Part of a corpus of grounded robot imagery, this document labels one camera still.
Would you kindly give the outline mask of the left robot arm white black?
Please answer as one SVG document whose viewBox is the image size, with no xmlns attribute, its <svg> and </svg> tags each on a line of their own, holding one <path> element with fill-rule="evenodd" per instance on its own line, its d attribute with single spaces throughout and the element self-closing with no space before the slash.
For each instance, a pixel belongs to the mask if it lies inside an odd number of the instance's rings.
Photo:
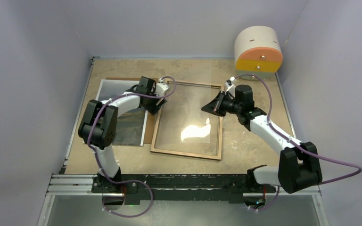
<svg viewBox="0 0 362 226">
<path fill-rule="evenodd" d="M 103 186 L 111 193 L 122 186 L 120 167 L 115 161 L 113 141 L 115 139 L 117 119 L 132 110 L 143 108 L 155 115 L 172 94 L 165 78 L 158 81 L 141 77 L 117 97 L 107 100 L 91 100 L 85 109 L 78 128 L 78 136 L 92 150 L 98 165 L 98 178 L 104 178 Z"/>
</svg>

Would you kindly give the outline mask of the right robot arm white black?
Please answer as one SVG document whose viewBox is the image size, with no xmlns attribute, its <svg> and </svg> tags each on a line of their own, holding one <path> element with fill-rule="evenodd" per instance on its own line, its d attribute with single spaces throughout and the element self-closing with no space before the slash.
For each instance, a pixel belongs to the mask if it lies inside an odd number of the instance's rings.
<svg viewBox="0 0 362 226">
<path fill-rule="evenodd" d="M 319 185 L 322 172 L 317 148 L 312 142 L 303 143 L 272 123 L 268 114 L 255 106 L 253 91 L 248 85 L 238 85 L 235 93 L 221 91 L 201 110 L 223 117 L 237 116 L 248 131 L 264 140 L 278 155 L 277 167 L 261 165 L 247 170 L 246 186 L 256 192 L 264 185 L 280 186 L 289 194 Z"/>
</svg>

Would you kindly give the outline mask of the mountain landscape photo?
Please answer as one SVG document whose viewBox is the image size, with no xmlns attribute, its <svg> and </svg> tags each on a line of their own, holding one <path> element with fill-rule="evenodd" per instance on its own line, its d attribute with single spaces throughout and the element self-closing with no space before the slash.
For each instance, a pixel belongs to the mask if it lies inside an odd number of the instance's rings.
<svg viewBox="0 0 362 226">
<path fill-rule="evenodd" d="M 93 102 L 86 105 L 84 115 L 77 131 L 81 136 L 82 127 L 89 123 L 92 125 L 96 116 L 94 107 L 98 101 L 104 102 L 110 98 L 115 98 L 123 94 L 126 90 L 138 85 L 139 80 L 101 80 L 98 93 Z M 113 145 L 142 146 L 144 143 L 146 119 L 148 112 L 144 108 L 130 110 L 122 115 L 118 115 Z"/>
</svg>

